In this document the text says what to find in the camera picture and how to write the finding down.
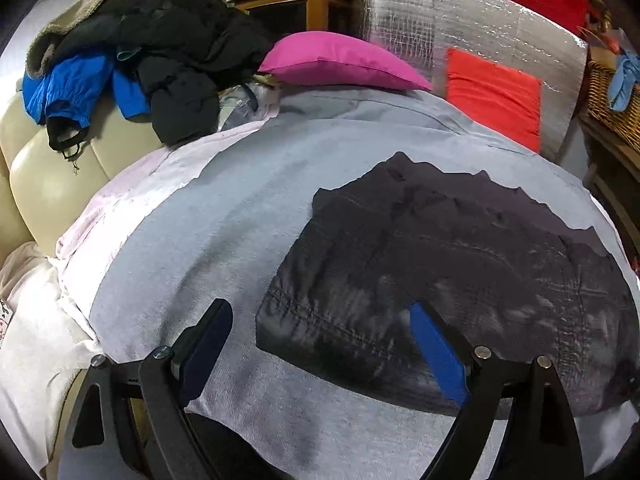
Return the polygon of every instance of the orange cushion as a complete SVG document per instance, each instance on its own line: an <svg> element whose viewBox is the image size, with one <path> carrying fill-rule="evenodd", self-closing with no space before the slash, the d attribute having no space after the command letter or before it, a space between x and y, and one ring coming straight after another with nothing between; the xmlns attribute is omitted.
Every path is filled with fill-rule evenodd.
<svg viewBox="0 0 640 480"><path fill-rule="evenodd" d="M447 57L447 101L539 153L542 81L456 48L450 48Z"/></svg>

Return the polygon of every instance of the silver insulation panel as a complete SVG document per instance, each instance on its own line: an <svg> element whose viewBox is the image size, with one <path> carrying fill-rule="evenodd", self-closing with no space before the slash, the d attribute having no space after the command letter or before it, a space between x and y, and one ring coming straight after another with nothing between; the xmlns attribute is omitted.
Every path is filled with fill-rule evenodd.
<svg viewBox="0 0 640 480"><path fill-rule="evenodd" d="M511 0L355 0L354 8L356 35L408 62L439 96L451 46L541 79L541 153L555 160L584 75L584 41Z"/></svg>

